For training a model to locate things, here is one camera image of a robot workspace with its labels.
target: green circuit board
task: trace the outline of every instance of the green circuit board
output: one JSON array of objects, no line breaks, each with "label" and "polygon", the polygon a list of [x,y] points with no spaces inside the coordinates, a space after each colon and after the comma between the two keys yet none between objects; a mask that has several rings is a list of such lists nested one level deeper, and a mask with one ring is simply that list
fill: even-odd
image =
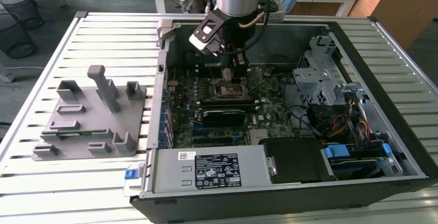
[{"label": "green circuit board", "polygon": [[250,130],[266,129],[269,137],[292,137],[294,131],[290,117],[284,105],[282,91],[286,74],[277,73],[269,66],[250,67],[245,78],[246,91],[257,108],[246,113],[242,126],[205,128],[202,124],[202,100],[214,98],[216,81],[213,78],[200,78],[197,72],[176,69],[170,82],[172,110],[174,124],[174,148],[204,146],[225,146],[217,140],[229,139],[230,145],[250,145]]}]

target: metal slatted table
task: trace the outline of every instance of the metal slatted table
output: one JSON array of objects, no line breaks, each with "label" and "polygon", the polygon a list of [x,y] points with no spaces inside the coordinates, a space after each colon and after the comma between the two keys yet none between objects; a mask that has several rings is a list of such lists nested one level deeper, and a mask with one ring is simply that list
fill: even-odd
[{"label": "metal slatted table", "polygon": [[[75,18],[42,77],[0,144],[0,223],[150,223],[123,194],[125,170],[146,158],[146,143],[160,48],[158,20],[200,15],[89,13]],[[337,20],[393,102],[438,161],[438,91],[381,27],[365,18],[289,17]],[[346,70],[356,80],[353,70]],[[149,87],[139,151],[135,157],[35,162],[33,149],[57,105],[65,79],[94,86],[90,65],[106,65],[117,85],[137,80]],[[429,223],[438,218],[438,190],[396,195],[365,208],[212,221],[246,223]]]}]

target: black mesh bin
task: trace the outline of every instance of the black mesh bin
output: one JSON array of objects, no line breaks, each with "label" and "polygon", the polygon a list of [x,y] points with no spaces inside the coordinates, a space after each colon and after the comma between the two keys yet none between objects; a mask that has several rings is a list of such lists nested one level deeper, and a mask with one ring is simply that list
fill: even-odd
[{"label": "black mesh bin", "polygon": [[0,14],[0,50],[11,58],[30,56],[37,46],[21,24],[21,16],[13,13]]},{"label": "black mesh bin", "polygon": [[45,21],[35,0],[0,0],[0,3],[10,13],[21,16],[26,29],[34,29],[43,25]]}]

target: copper pipe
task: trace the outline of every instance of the copper pipe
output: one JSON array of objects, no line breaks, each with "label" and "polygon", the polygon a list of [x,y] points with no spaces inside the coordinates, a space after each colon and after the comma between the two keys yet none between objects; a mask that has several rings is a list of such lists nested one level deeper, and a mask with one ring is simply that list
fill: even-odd
[{"label": "copper pipe", "polygon": [[250,21],[248,24],[240,23],[240,27],[244,28],[244,29],[253,27],[253,25],[254,25],[260,20],[264,19],[265,14],[266,14],[265,11],[262,11],[261,14],[258,14],[258,16],[254,18],[254,20]]}]

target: power supply label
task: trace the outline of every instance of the power supply label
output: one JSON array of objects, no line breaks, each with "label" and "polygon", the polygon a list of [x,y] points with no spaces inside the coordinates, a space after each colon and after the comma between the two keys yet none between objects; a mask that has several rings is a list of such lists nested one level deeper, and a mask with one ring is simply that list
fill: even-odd
[{"label": "power supply label", "polygon": [[196,179],[198,189],[241,187],[238,154],[196,156]]}]

